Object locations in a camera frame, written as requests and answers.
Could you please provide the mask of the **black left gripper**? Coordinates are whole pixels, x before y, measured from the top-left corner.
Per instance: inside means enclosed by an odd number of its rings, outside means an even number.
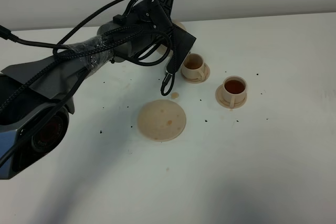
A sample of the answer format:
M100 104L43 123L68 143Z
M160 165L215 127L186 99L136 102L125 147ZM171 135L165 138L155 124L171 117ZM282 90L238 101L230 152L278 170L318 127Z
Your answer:
M142 33L127 42L127 56L145 59L161 45L167 47L164 37L155 31L165 33L171 42L171 54L177 54L177 26L172 23L171 11L174 0L130 0L125 9L125 25L137 25Z

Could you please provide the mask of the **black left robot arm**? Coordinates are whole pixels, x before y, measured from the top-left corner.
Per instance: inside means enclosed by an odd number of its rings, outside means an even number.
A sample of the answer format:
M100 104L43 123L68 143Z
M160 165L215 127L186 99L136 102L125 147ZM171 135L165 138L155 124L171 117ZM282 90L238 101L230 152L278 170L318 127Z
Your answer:
M120 1L128 2L123 14L76 44L68 40L82 24L56 44L23 40L1 28L5 40L53 51L45 59L1 71L1 179L11 179L58 146L75 111L74 94L106 63L151 67L172 54L172 70L166 72L161 92L172 89L180 56L178 27L171 19L174 0Z

